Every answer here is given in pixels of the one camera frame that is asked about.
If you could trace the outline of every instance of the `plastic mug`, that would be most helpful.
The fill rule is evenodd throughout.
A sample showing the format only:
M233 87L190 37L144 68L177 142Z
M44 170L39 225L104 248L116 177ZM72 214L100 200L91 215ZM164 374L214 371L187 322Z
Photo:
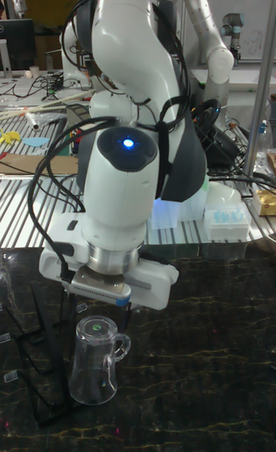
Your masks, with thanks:
M121 346L116 350L117 342ZM118 333L115 322L103 316L82 319L76 328L71 396L82 404L109 401L117 392L115 364L130 350L130 338Z

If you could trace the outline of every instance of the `white box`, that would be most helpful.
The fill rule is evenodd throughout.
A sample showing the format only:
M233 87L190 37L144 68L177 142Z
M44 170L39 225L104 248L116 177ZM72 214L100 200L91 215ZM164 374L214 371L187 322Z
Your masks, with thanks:
M189 222L191 220L201 220L205 209L209 186L209 177L206 175L200 190L180 203L179 220Z
M210 205L204 213L204 227L210 240L246 240L251 215L244 203Z

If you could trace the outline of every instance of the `blue object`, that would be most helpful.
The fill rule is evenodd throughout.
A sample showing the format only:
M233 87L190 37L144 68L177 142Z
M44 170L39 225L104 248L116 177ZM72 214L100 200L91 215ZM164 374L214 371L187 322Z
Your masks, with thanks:
M30 137L30 138L22 138L22 142L25 145L30 147L41 147L41 145L45 145L48 143L50 138L43 137Z
M126 299L117 299L116 300L116 305L117 307L124 307L125 305L128 304L128 302L130 301L130 296L126 297Z
M124 145L126 148L132 148L132 147L134 146L134 142L133 142L133 140L131 140L130 138L126 138L126 139L123 141L123 145Z

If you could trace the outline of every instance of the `cardboard box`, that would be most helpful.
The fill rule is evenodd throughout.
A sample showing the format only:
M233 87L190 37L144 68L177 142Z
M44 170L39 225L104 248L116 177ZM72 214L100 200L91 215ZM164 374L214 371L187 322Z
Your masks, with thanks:
M0 160L0 174L9 176L34 174L42 158L41 155L17 155L16 153L7 153L7 155ZM51 161L51 169L55 175L60 174L62 176L67 176L76 174L77 157L57 156Z

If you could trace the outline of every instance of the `black metal stand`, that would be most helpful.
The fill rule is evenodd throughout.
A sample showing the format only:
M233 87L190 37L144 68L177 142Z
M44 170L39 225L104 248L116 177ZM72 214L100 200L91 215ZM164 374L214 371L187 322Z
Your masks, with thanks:
M31 290L38 316L40 326L39 329L32 332L25 332L11 311L5 305L3 305L2 308L8 313L11 320L21 332L19 336L13 335L12 337L17 343L22 364L23 359L27 358L29 364L33 367L37 374L44 376L50 374L53 375L56 383L55 387L57 388L57 402L49 402L23 371L10 372L5 376L5 381L10 382L16 378L22 378L25 381L28 388L34 419L39 426L44 426L56 421L60 416L72 413L76 408L82 406L70 396L67 379L67 365L70 364L74 352L77 297L75 295L69 296L69 316L67 320L63 320L64 294L62 293L60 320L52 325L43 302L41 287L38 283L34 282L31 284ZM58 340L58 335L61 333L61 327L64 325L67 326L67 340L69 342L68 357L66 360L64 360L61 345ZM30 344L32 347L42 347L42 349L47 352L50 361L49 368L46 370L40 370L38 368L24 347L25 342ZM44 409L43 406L35 406L34 396L38 397L38 400L44 405ZM48 417L42 417L43 414L45 414L45 407L48 409Z

